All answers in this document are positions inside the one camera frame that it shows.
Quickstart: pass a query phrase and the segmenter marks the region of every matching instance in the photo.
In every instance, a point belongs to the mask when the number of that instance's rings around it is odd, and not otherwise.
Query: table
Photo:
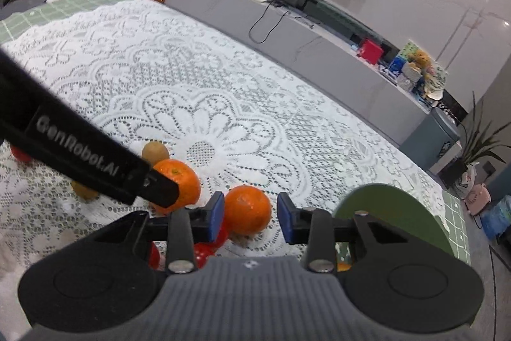
[[[17,36],[3,48],[134,152],[150,139],[165,142],[198,173],[201,204],[214,190],[251,183],[273,204],[286,191],[297,206],[332,211],[357,186],[390,183],[439,215],[454,253],[469,261],[459,200],[356,116],[182,13],[150,0],[99,1],[63,0],[17,14],[0,25],[0,40]],[[81,5],[92,11],[75,13]],[[32,26],[50,21],[50,11],[57,20]],[[9,305],[0,331],[9,339],[19,333],[9,325],[23,318],[14,305],[26,267],[147,203],[127,207],[104,196],[83,203],[68,178],[41,163],[19,166],[6,144],[0,178],[0,296]],[[300,254],[284,243],[273,214],[262,234],[229,242],[219,255]]]
[[[408,92],[382,76],[375,66],[357,57],[351,44],[320,25],[310,28],[312,22],[285,8],[270,6],[265,12],[267,5],[254,0],[165,0],[165,5],[282,64],[398,145],[429,113]],[[271,34],[262,42],[270,30]]]

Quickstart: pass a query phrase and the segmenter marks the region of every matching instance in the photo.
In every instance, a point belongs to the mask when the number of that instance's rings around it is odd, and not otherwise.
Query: orange
[[[162,208],[151,203],[158,213],[168,214],[185,205],[197,203],[200,197],[200,180],[192,168],[175,159],[164,159],[153,168],[179,185],[179,198],[170,207]]]
[[[344,262],[337,262],[337,271],[346,272],[351,269],[351,265]]]
[[[224,222],[229,231],[252,236],[264,230],[270,220],[270,200],[254,186],[237,186],[225,196]]]

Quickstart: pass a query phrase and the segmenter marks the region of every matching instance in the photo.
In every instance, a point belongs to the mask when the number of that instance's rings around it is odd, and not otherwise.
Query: black cable
[[[494,319],[493,319],[493,341],[495,341],[495,336],[497,334],[497,285],[495,283],[495,267],[493,265],[493,254],[492,247],[488,245],[490,248],[490,260],[492,262],[492,274],[493,274],[493,307],[494,307]]]
[[[294,17],[293,19],[301,19],[301,18],[304,18],[304,19],[305,19],[305,18],[307,18],[308,16],[309,16],[309,15],[308,15],[308,13],[307,13],[307,14],[305,14],[305,15],[303,15],[303,16],[302,16],[302,15],[300,15],[299,17]],[[305,25],[307,25],[310,29],[314,28],[314,23],[312,23],[312,24],[308,24],[308,23],[306,22],[306,23],[305,23]]]
[[[502,258],[502,256],[500,256],[499,252],[496,251],[491,245],[490,245],[490,250],[493,252],[493,254],[495,256],[497,256],[497,258],[500,260],[500,262],[504,265],[504,267],[509,271],[511,272],[511,266],[509,266],[507,264],[507,262]]]
[[[290,11],[286,11],[283,13],[283,15],[280,17],[280,19],[278,20],[277,22],[277,25],[275,25],[273,28],[270,29],[270,32],[267,33],[267,35],[265,36],[264,40],[262,41],[256,41],[254,38],[252,38],[252,30],[254,29],[254,27],[259,23],[259,21],[262,20],[262,18],[264,18],[264,16],[266,15],[266,12],[268,11],[268,8],[273,4],[273,3],[277,3],[278,0],[272,0],[268,6],[266,7],[266,9],[264,10],[263,14],[261,15],[261,17],[254,23],[254,25],[251,26],[251,28],[248,30],[248,37],[250,38],[250,40],[254,43],[254,44],[262,44],[264,43],[268,37],[270,36],[270,34],[272,33],[272,31],[278,27],[278,25],[280,24],[280,21],[282,21],[282,19],[288,14],[290,13]],[[305,18],[305,17],[308,17],[309,15],[305,15],[304,17],[302,16],[299,16],[299,17],[295,17],[295,19],[299,19],[299,18]]]
[[[477,224],[476,216],[472,216],[472,218],[474,219],[474,223],[476,223],[477,228],[478,228],[479,230],[481,230],[481,229],[482,229],[482,220],[481,220],[481,216],[479,216],[479,221],[481,222],[481,226],[479,226],[479,225]]]
[[[265,36],[264,40],[262,40],[262,41],[260,41],[260,42],[259,42],[259,41],[256,41],[254,38],[252,38],[252,30],[253,30],[253,29],[254,29],[254,27],[257,25],[257,23],[258,23],[259,21],[261,21],[261,20],[262,20],[262,18],[264,18],[264,16],[266,15],[266,11],[268,10],[268,8],[271,6],[271,4],[272,4],[272,3],[273,3],[273,2],[270,2],[270,3],[268,4],[268,6],[267,6],[267,7],[266,7],[266,9],[264,10],[263,14],[261,15],[261,17],[260,17],[260,18],[259,18],[259,19],[258,19],[258,20],[254,23],[254,25],[252,25],[252,28],[250,28],[250,29],[248,30],[248,37],[249,37],[249,38],[250,38],[250,40],[251,40],[253,43],[255,43],[255,44],[262,44],[263,42],[265,42],[265,41],[268,39],[268,37],[270,36],[271,32],[272,32],[275,28],[277,28],[277,27],[278,27],[278,25],[280,24],[280,21],[282,21],[282,19],[283,19],[283,18],[284,18],[284,17],[285,17],[288,13],[289,13],[289,11],[285,11],[285,12],[282,14],[282,16],[281,16],[281,17],[280,17],[280,19],[278,20],[277,24],[276,24],[273,28],[271,28],[271,29],[270,29],[270,32],[269,32],[269,33],[267,33],[267,35]]]

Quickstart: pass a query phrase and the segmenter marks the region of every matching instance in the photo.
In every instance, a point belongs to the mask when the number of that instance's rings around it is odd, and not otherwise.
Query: red fruit
[[[11,145],[11,152],[12,152],[12,156],[14,156],[20,162],[29,163],[32,161],[32,157],[30,155],[27,155],[25,152],[23,152],[21,149],[17,148],[16,146]]]
[[[229,238],[229,232],[227,231],[225,224],[222,223],[220,226],[220,230],[218,231],[218,236],[216,240],[212,243],[204,243],[206,246],[208,246],[213,252],[216,252],[219,248],[223,246],[223,244],[227,241]]]
[[[158,269],[159,267],[159,250],[153,241],[151,242],[151,253],[149,254],[148,263],[153,269]]]
[[[194,244],[193,250],[195,252],[195,262],[197,263],[197,267],[199,269],[202,269],[204,267],[204,265],[208,261],[209,256],[215,255],[215,252],[213,252],[211,248],[206,246],[204,243]]]

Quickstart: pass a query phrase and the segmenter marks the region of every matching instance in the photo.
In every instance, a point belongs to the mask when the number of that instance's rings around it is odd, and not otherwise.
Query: plant leaf
[[[480,150],[478,150],[477,152],[474,152],[473,154],[470,154],[469,157],[474,157],[476,156],[477,154],[480,154],[482,152],[486,152],[486,151],[491,151],[492,149],[495,149],[495,148],[498,148],[499,146],[505,146],[505,145],[499,145],[499,144],[495,144],[493,146],[489,146],[489,147],[486,147],[486,148],[481,148]]]
[[[467,129],[465,128],[465,125],[460,122],[458,126],[461,126],[463,128],[463,132],[465,132],[465,140],[467,140],[468,134],[467,134]]]
[[[500,161],[500,162],[502,162],[502,163],[506,163],[506,161],[505,161],[504,159],[502,159],[499,155],[497,155],[497,154],[496,154],[495,152],[493,152],[493,151],[484,151],[484,152],[482,152],[482,153],[478,154],[476,157],[474,157],[474,158],[471,160],[471,162],[474,162],[474,161],[476,161],[476,160],[478,160],[478,159],[480,159],[480,158],[482,158],[482,157],[484,157],[484,156],[489,156],[489,157],[491,157],[491,158],[495,158],[497,161]]]
[[[475,155],[476,153],[480,152],[482,149],[483,149],[483,143],[487,143],[487,142],[491,142],[492,140],[492,137],[489,137],[489,138],[486,138],[486,133],[487,131],[489,130],[490,126],[492,125],[492,123],[488,123],[486,125],[486,127],[484,128],[484,130],[481,132],[481,134],[479,135],[479,137],[475,140],[475,142],[473,143],[470,151],[469,151],[469,155],[473,156]]]
[[[481,99],[481,114],[479,115],[479,121],[477,122],[477,127],[474,130],[473,134],[470,136],[470,139],[466,145],[466,155],[469,155],[469,153],[473,153],[473,150],[474,150],[473,145],[475,143],[477,136],[479,136],[479,132],[481,129],[481,123],[482,123],[482,99]]]
[[[476,129],[476,95],[474,91],[472,91],[472,124],[469,128],[469,134],[467,136],[465,145],[463,146],[463,153],[461,154],[463,159],[468,157],[468,154],[470,152],[470,142],[472,141],[472,138],[474,136],[475,129]]]
[[[495,143],[500,143],[500,142],[502,142],[502,141],[495,140],[494,137],[490,136],[481,144],[481,149],[486,148],[487,146],[493,145]]]
[[[509,121],[508,123],[506,123],[505,125],[499,127],[495,132],[492,133],[492,137],[499,134],[500,132],[502,132],[506,127],[508,127],[509,125],[511,125],[511,121]]]

